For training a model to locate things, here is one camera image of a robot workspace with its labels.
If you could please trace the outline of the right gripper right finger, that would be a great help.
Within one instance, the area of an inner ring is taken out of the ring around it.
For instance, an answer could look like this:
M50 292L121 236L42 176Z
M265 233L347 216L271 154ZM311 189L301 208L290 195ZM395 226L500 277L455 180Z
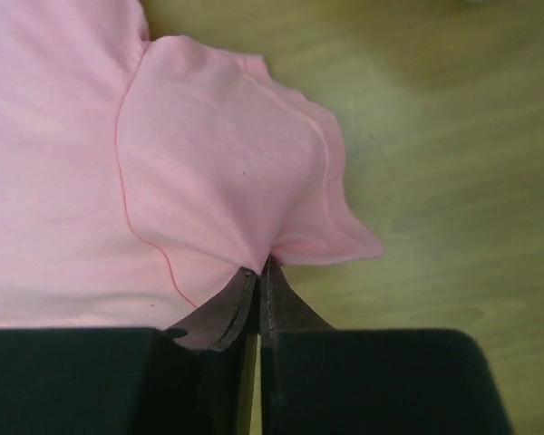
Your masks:
M274 258L259 279L266 434L511 434L489 363L455 329L338 330Z

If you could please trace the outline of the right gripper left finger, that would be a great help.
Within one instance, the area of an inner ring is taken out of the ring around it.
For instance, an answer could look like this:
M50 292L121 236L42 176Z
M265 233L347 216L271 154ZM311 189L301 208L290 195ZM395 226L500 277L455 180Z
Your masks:
M247 434L257 276L149 327L0 329L0 434Z

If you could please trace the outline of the bright pink t shirt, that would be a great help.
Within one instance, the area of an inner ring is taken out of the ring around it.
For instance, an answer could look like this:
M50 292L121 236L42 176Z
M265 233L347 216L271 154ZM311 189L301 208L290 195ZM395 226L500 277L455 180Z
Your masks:
M335 116L137 1L0 1L0 328L167 328L270 256L380 256Z

